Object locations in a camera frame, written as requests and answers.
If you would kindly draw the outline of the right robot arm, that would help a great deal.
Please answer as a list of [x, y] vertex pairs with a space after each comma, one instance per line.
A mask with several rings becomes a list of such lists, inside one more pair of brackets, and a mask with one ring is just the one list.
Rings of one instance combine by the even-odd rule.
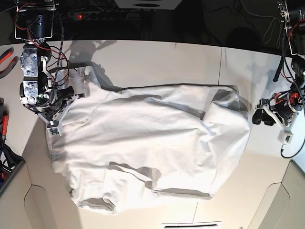
[[59, 47], [47, 43], [53, 37], [53, 21], [61, 19], [58, 5], [54, 0], [19, 0], [14, 19], [15, 38], [24, 41], [20, 100], [48, 128], [59, 128], [72, 102], [83, 97], [71, 81], [77, 70], [63, 52], [63, 24]]

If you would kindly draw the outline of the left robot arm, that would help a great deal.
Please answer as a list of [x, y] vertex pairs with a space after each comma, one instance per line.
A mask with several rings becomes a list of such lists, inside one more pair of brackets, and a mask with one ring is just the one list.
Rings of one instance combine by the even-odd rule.
[[260, 99], [252, 116], [252, 123], [287, 127], [293, 116], [305, 110], [305, 2], [303, 0], [278, 0], [282, 17], [282, 56], [273, 82], [283, 76], [290, 88]]

